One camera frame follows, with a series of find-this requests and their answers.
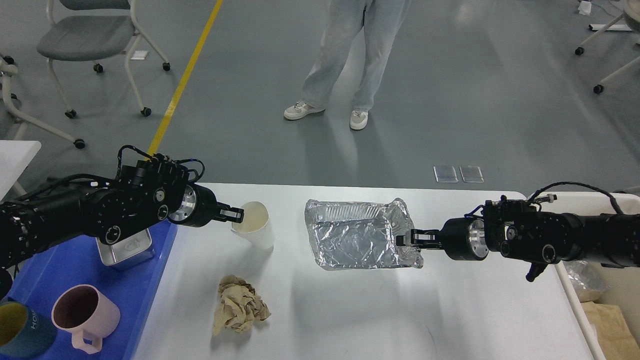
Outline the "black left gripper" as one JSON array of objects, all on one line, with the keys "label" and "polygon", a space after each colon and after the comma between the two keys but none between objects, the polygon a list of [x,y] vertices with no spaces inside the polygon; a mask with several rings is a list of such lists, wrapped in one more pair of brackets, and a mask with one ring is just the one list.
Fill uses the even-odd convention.
[{"label": "black left gripper", "polygon": [[244,216],[244,209],[218,203],[214,192],[208,187],[188,184],[178,209],[167,218],[173,224],[199,228],[214,220],[240,224]]}]

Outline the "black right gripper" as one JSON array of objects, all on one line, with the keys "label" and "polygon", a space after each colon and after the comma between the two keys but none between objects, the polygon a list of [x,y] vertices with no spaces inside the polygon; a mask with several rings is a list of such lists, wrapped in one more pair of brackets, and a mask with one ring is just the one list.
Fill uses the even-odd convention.
[{"label": "black right gripper", "polygon": [[489,255],[484,221],[475,218],[448,219],[441,230],[411,228],[402,235],[396,235],[395,244],[418,249],[443,249],[455,261],[482,261]]}]

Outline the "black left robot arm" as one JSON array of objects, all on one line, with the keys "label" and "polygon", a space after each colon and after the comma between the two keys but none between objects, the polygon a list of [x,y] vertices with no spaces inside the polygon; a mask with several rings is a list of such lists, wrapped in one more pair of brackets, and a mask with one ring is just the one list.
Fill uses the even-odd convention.
[{"label": "black left robot arm", "polygon": [[244,219],[242,208],[197,184],[205,170],[188,168],[191,158],[124,145],[117,159],[114,178],[73,174],[1,204],[2,297],[13,285],[10,268],[80,235],[112,246],[164,220],[198,228]]}]

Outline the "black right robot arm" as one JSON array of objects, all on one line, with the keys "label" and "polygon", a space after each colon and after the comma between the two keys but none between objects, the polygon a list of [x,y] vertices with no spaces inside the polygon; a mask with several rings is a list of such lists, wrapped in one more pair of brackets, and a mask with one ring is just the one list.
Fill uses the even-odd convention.
[{"label": "black right robot arm", "polygon": [[486,200],[441,229],[410,228],[395,237],[398,246],[445,251],[455,261],[482,261],[489,252],[530,264],[526,280],[533,282],[549,265],[562,261],[596,262],[606,268],[637,268],[640,264],[637,214],[626,214],[614,193],[585,185],[604,195],[611,213],[578,215],[543,210],[557,201],[549,193],[559,182],[535,191],[527,199]]}]

